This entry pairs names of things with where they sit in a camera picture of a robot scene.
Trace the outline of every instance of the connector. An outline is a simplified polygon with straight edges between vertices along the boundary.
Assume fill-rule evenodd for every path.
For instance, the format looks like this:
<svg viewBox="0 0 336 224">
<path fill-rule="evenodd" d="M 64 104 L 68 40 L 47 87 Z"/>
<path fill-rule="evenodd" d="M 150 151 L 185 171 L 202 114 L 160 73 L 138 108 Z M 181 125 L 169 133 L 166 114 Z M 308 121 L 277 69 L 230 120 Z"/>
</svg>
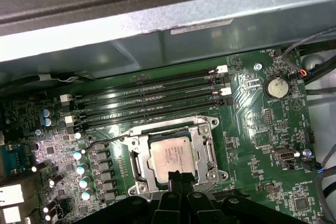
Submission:
<svg viewBox="0 0 336 224">
<path fill-rule="evenodd" d="M 308 161 L 303 161 L 302 162 L 302 167 L 306 170 L 309 171 L 318 171 L 321 172 L 323 171 L 323 167 L 321 166 L 321 163 L 317 162 L 315 159 L 313 160 L 308 160 Z"/>
<path fill-rule="evenodd" d="M 295 151 L 287 148 L 274 149 L 272 152 L 281 161 L 291 160 L 295 157 Z"/>
</svg>

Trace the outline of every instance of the mounting screw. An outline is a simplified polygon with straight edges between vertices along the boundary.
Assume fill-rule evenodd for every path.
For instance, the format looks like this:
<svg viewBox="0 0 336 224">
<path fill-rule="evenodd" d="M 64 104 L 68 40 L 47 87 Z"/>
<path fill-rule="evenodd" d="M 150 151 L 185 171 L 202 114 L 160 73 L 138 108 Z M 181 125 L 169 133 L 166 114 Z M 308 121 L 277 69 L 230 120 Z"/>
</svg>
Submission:
<svg viewBox="0 0 336 224">
<path fill-rule="evenodd" d="M 137 145 L 137 143 L 138 143 L 138 140 L 137 140 L 137 139 L 133 139 L 133 140 L 132 140 L 132 145 Z"/>
<path fill-rule="evenodd" d="M 261 69 L 263 69 L 263 66 L 261 63 L 255 63 L 253 69 L 256 71 L 260 71 Z"/>
<path fill-rule="evenodd" d="M 231 198 L 231 199 L 229 199 L 229 202 L 232 203 L 232 204 L 238 204 L 239 200 L 236 199 L 236 198 Z"/>
<path fill-rule="evenodd" d="M 216 174 L 215 173 L 210 173 L 209 177 L 210 177 L 210 179 L 214 179 L 214 178 L 216 178 Z"/>
<path fill-rule="evenodd" d="M 147 191 L 147 185 L 145 185 L 145 184 L 140 185 L 139 186 L 139 191 L 141 193 L 145 193 Z"/>
<path fill-rule="evenodd" d="M 202 126 L 199 130 L 202 134 L 208 133 L 208 127 L 207 126 Z"/>
</svg>

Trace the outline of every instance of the black cable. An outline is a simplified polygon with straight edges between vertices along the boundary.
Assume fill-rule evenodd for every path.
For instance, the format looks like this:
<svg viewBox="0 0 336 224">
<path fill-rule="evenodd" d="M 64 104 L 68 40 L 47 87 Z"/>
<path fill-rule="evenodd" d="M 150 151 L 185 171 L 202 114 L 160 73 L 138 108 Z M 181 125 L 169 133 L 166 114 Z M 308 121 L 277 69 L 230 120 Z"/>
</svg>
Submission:
<svg viewBox="0 0 336 224">
<path fill-rule="evenodd" d="M 93 143 L 91 143 L 88 147 L 86 147 L 84 150 L 85 152 L 88 152 L 89 150 L 91 150 L 95 145 L 97 144 L 108 144 L 117 140 L 121 140 L 125 137 L 128 137 L 129 135 L 121 135 L 121 136 L 117 136 L 115 138 L 111 138 L 111 139 L 106 139 L 106 140 L 100 140 L 100 141 L 95 141 Z"/>
<path fill-rule="evenodd" d="M 307 95 L 321 95 L 321 94 L 333 94 L 336 93 L 336 87 L 324 88 L 324 89 L 306 89 Z"/>
<path fill-rule="evenodd" d="M 323 168 L 326 167 L 327 162 L 329 161 L 329 159 L 332 157 L 332 155 L 334 155 L 334 153 L 336 152 L 336 144 L 334 144 L 333 147 L 331 147 L 330 151 L 328 152 L 328 154 L 324 157 L 321 166 Z"/>
<path fill-rule="evenodd" d="M 336 55 L 325 61 L 324 63 L 318 65 L 317 67 L 310 70 L 310 76 L 305 79 L 305 85 L 310 84 L 313 81 L 325 76 L 327 73 L 331 72 L 336 68 Z"/>
<path fill-rule="evenodd" d="M 321 172 L 320 174 L 317 175 L 316 177 L 316 192 L 317 195 L 320 199 L 321 205 L 324 209 L 324 211 L 326 212 L 326 214 L 329 216 L 329 218 L 336 223 L 336 219 L 331 211 L 331 209 L 328 206 L 327 200 L 324 197 L 324 193 L 323 193 L 323 189 L 322 189 L 322 181 L 327 178 L 330 177 L 332 175 L 336 175 L 336 166 L 332 166 L 329 169 L 324 170 L 323 172 Z"/>
<path fill-rule="evenodd" d="M 313 35 L 311 35 L 311 36 L 309 36 L 309 37 L 307 37 L 307 38 L 304 38 L 304 39 L 302 39 L 302 40 L 300 40 L 300 41 L 298 41 L 298 42 L 292 44 L 292 45 L 289 46 L 289 47 L 285 50 L 285 52 L 282 54 L 282 60 L 283 60 L 285 63 L 287 63 L 290 67 L 294 68 L 294 69 L 297 70 L 298 72 L 301 72 L 302 69 L 301 69 L 300 67 L 298 67 L 296 64 L 292 63 L 292 62 L 289 60 L 289 58 L 288 58 L 288 57 L 289 57 L 289 53 L 290 53 L 293 49 L 295 49 L 296 47 L 298 47 L 298 46 L 300 46 L 300 45 L 302 45 L 302 44 L 304 44 L 304 43 L 306 43 L 306 42 L 308 42 L 308 41 L 310 41 L 310 40 L 313 40 L 313 39 L 315 39 L 315 38 L 318 38 L 318 37 L 320 37 L 320 36 L 322 36 L 322 35 L 324 35 L 324 34 L 328 34 L 328 33 L 332 32 L 332 31 L 335 31 L 335 30 L 336 30 L 336 26 L 331 27 L 331 28 L 329 28 L 329 29 L 327 29 L 327 30 L 321 31 L 321 32 L 319 32 L 319 33 L 313 34 Z"/>
<path fill-rule="evenodd" d="M 328 196 L 331 195 L 334 191 L 336 191 L 336 181 L 331 183 L 323 190 L 324 197 L 328 198 Z"/>
</svg>

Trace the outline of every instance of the green circuit board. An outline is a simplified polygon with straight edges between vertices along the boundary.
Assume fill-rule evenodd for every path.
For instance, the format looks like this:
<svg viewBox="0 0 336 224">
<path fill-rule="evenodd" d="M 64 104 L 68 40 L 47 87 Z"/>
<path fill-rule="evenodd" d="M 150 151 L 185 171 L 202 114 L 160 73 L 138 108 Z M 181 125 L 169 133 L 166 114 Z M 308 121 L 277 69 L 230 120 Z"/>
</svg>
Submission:
<svg viewBox="0 0 336 224">
<path fill-rule="evenodd" d="M 314 188 L 316 173 L 303 169 L 301 165 L 305 159 L 314 158 L 305 85 L 302 79 L 294 78 L 293 70 L 274 51 L 258 50 L 124 74 L 47 90 L 31 95 L 27 100 L 4 102 L 2 118 L 9 117 L 9 114 L 15 118 L 6 127 L 22 130 L 23 136 L 16 138 L 20 138 L 25 150 L 26 169 L 42 161 L 50 164 L 41 172 L 44 184 L 40 191 L 41 207 L 55 198 L 69 199 L 70 213 L 61 221 L 73 223 L 123 199 L 134 184 L 126 146 L 110 143 L 105 150 L 110 154 L 107 159 L 113 169 L 115 198 L 106 197 L 95 153 L 76 161 L 74 152 L 90 142 L 118 136 L 136 125 L 205 115 L 220 120 L 212 132 L 215 155 L 218 168 L 229 174 L 229 179 L 216 185 L 212 193 L 236 188 L 253 201 L 317 224 L 317 216 L 322 210 Z M 292 53 L 291 61 L 300 65 L 299 51 Z M 256 69 L 257 63 L 262 66 L 260 70 Z M 207 73 L 209 69 L 223 65 L 227 66 L 228 72 L 216 76 L 218 82 L 211 90 L 217 90 L 218 86 L 230 87 L 231 94 L 213 96 L 207 88 L 209 77 L 202 75 L 202 71 Z M 288 92 L 283 98 L 265 94 L 265 83 L 274 77 L 281 77 L 288 84 Z M 161 85 L 167 88 L 167 92 L 161 90 Z M 63 94 L 71 95 L 84 107 L 65 111 L 60 102 Z M 153 100 L 157 103 L 133 108 L 137 95 L 145 99 L 142 100 L 145 103 Z M 116 101 L 117 107 L 108 107 Z M 113 110 L 118 107 L 126 109 Z M 52 126 L 43 126 L 43 109 L 53 112 Z M 86 126 L 79 137 L 69 133 L 64 124 L 65 117 L 73 114 L 77 117 L 85 114 L 81 121 Z M 36 130 L 41 130 L 42 134 L 36 135 Z M 11 140 L 9 133 L 7 136 L 6 141 L 16 140 Z M 31 149 L 34 144 L 38 145 L 38 150 Z M 277 148 L 295 150 L 294 162 L 284 164 L 280 161 L 273 151 Z M 312 154 L 304 157 L 303 150 L 311 150 Z M 83 189 L 78 186 L 84 176 L 76 173 L 76 167 L 81 163 L 91 167 L 84 174 L 92 178 L 90 187 L 95 192 L 88 201 L 81 199 Z M 50 189 L 48 180 L 57 174 L 64 178 Z"/>
</svg>

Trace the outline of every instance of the gray cable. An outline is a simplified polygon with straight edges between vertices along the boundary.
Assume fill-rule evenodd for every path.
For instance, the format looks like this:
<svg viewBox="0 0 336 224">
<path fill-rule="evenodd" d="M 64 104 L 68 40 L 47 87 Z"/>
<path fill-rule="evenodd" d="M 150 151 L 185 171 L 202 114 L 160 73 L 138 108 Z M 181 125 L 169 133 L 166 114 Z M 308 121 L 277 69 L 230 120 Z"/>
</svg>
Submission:
<svg viewBox="0 0 336 224">
<path fill-rule="evenodd" d="M 326 177 L 330 177 L 332 175 L 336 175 L 336 166 L 332 166 L 329 169 L 324 170 L 324 172 L 321 172 L 319 175 L 317 175 L 315 186 L 316 186 L 317 195 L 320 199 L 320 202 L 321 202 L 321 205 L 322 205 L 324 211 L 329 216 L 329 218 L 332 220 L 332 222 L 336 223 L 336 219 L 335 219 L 331 209 L 328 206 L 327 200 L 324 197 L 323 189 L 322 189 L 322 181 Z"/>
<path fill-rule="evenodd" d="M 310 40 L 313 40 L 313 39 L 315 39 L 315 38 L 318 38 L 318 37 L 320 37 L 320 36 L 322 36 L 322 35 L 324 35 L 324 34 L 331 33 L 332 31 L 336 31 L 336 26 L 331 27 L 331 28 L 328 28 L 327 30 L 321 31 L 321 32 L 319 32 L 319 33 L 313 34 L 313 35 L 311 35 L 311 36 L 309 36 L 309 37 L 307 37 L 307 38 L 304 38 L 304 39 L 302 39 L 302 40 L 300 40 L 300 41 L 298 41 L 298 42 L 296 42 L 296 43 L 290 45 L 290 46 L 286 49 L 286 51 L 282 54 L 282 60 L 283 60 L 285 63 L 287 63 L 289 66 L 291 66 L 292 68 L 294 68 L 295 70 L 300 71 L 301 68 L 298 67 L 298 66 L 296 66 L 296 64 L 290 62 L 290 60 L 288 59 L 289 53 L 290 53 L 293 49 L 295 49 L 296 47 L 301 46 L 302 44 L 304 44 L 304 43 L 306 43 L 306 42 L 308 42 L 308 41 L 310 41 Z"/>
<path fill-rule="evenodd" d="M 329 159 L 332 157 L 332 155 L 336 152 L 336 144 L 334 144 L 334 146 L 331 148 L 331 150 L 329 151 L 329 153 L 325 156 L 325 158 L 323 159 L 321 166 L 323 168 L 326 167 L 327 162 L 329 161 Z"/>
</svg>

